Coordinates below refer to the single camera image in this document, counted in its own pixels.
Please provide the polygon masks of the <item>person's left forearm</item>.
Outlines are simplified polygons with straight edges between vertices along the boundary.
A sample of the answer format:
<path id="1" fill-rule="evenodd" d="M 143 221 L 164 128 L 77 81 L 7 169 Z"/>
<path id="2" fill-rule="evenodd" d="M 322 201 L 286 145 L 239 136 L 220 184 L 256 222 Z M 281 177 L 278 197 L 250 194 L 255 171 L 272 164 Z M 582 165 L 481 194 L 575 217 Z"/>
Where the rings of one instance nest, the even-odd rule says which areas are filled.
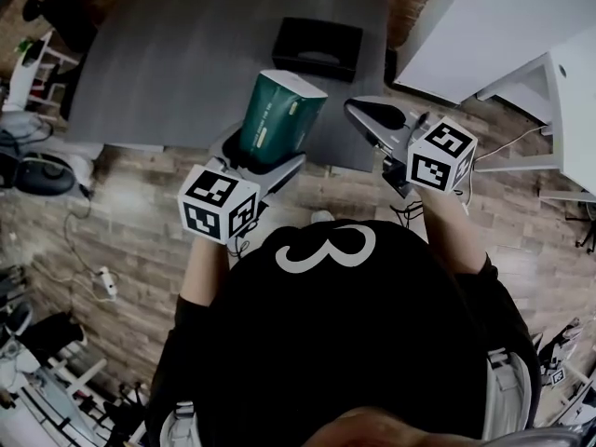
<path id="1" fill-rule="evenodd" d="M 228 249 L 196 237 L 185 270 L 180 297 L 194 305 L 209 306 L 229 273 Z"/>

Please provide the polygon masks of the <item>white power strip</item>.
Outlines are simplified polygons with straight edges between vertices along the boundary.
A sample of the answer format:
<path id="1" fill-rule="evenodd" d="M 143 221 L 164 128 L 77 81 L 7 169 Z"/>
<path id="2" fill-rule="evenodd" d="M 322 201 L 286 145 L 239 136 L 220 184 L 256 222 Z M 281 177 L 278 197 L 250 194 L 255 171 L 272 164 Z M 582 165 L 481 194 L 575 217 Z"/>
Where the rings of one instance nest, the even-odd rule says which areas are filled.
<path id="1" fill-rule="evenodd" d="M 98 275 L 108 296 L 111 299 L 115 299 L 117 296 L 117 287 L 113 273 L 106 266 L 103 266 L 100 268 Z"/>

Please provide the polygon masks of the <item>round black floor device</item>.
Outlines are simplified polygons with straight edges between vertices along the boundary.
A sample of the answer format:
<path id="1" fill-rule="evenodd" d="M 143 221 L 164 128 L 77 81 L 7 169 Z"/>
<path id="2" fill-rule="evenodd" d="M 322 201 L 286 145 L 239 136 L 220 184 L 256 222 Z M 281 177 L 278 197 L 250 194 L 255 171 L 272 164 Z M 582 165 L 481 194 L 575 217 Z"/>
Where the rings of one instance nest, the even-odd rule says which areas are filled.
<path id="1" fill-rule="evenodd" d="M 59 157 L 28 153 L 17 167 L 14 187 L 34 196 L 61 196 L 75 183 L 73 169 Z"/>

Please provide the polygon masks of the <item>person's right forearm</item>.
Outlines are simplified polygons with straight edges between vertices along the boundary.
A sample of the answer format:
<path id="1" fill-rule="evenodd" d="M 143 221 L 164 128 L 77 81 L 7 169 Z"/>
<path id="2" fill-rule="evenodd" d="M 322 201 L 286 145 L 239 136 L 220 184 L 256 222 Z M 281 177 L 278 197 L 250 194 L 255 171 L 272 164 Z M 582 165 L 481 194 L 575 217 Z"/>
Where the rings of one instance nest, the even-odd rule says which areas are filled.
<path id="1" fill-rule="evenodd" d="M 456 274 L 480 273 L 486 261 L 477 227 L 454 193 L 420 187 L 427 242 Z"/>

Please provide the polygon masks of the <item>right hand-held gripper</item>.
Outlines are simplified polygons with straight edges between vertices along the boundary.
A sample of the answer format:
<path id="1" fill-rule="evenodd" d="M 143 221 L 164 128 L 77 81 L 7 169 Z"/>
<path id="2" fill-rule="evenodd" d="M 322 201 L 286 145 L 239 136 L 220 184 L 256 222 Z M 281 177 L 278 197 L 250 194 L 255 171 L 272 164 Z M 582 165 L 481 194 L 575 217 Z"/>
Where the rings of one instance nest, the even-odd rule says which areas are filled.
<path id="1" fill-rule="evenodd" d="M 382 176 L 403 197 L 414 188 L 449 194 L 470 171 L 478 140 L 448 116 L 415 121 L 393 99 L 369 96 L 345 102 L 344 111 L 368 143 L 386 152 Z"/>

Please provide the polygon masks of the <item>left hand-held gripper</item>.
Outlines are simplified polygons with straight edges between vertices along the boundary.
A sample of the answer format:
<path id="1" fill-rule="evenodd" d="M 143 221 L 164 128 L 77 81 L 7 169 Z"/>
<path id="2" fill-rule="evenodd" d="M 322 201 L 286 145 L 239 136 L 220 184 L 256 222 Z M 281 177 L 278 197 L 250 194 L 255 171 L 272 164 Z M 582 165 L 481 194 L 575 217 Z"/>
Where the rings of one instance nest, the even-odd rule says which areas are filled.
<path id="1" fill-rule="evenodd" d="M 296 154 L 269 171 L 242 160 L 241 126 L 231 126 L 210 146 L 209 161 L 194 165 L 177 195 L 183 229 L 225 245 L 259 217 L 261 200 L 276 194 L 305 163 Z"/>

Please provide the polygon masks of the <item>white shelf rack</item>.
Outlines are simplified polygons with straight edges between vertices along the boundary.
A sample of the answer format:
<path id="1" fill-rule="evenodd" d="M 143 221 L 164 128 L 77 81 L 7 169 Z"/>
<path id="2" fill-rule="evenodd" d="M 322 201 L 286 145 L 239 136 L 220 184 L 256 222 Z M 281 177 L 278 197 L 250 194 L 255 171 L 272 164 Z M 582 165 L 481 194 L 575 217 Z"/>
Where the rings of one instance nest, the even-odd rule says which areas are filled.
<path id="1" fill-rule="evenodd" d="M 9 80 L 7 96 L 2 105 L 3 112 L 25 111 L 27 105 L 33 102 L 60 107 L 53 100 L 54 85 L 49 86 L 46 97 L 39 97 L 37 93 L 46 90 L 46 82 L 54 66 L 61 67 L 65 63 L 77 65 L 78 61 L 53 48 L 50 45 L 52 36 L 53 31 L 47 32 L 21 54 Z"/>

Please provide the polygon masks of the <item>white desk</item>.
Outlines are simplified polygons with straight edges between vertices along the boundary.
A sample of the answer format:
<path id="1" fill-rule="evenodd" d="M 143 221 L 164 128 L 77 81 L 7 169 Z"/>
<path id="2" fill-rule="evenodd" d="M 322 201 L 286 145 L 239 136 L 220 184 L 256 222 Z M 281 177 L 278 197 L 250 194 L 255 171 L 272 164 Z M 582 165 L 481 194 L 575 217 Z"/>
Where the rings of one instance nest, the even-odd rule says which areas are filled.
<path id="1" fill-rule="evenodd" d="M 542 70 L 552 150 L 483 159 L 478 172 L 555 169 L 596 202 L 596 0 L 428 0 L 395 81 L 451 103 L 484 101 Z"/>

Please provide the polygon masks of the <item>green box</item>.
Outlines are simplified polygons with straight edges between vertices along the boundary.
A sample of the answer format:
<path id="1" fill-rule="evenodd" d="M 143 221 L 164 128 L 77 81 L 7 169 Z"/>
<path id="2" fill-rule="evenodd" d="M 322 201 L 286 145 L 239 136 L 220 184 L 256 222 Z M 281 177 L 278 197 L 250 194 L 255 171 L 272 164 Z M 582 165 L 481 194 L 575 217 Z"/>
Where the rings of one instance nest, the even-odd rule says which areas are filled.
<path id="1" fill-rule="evenodd" d="M 241 125 L 239 150 L 260 165 L 274 165 L 299 151 L 328 94 L 297 74 L 258 74 Z"/>

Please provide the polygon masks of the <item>person's black shirt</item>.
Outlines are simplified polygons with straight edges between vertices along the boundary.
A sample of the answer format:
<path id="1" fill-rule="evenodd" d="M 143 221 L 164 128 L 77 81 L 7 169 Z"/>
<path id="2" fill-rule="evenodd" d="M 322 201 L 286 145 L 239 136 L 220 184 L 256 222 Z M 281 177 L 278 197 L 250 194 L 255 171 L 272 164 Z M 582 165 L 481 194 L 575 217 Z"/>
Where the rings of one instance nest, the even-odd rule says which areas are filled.
<path id="1" fill-rule="evenodd" d="M 209 306 L 179 297 L 145 425 L 166 447 L 192 408 L 200 447 L 302 447 L 357 408 L 481 439 L 530 427 L 539 361 L 487 255 L 456 274 L 386 221 L 282 227 Z"/>

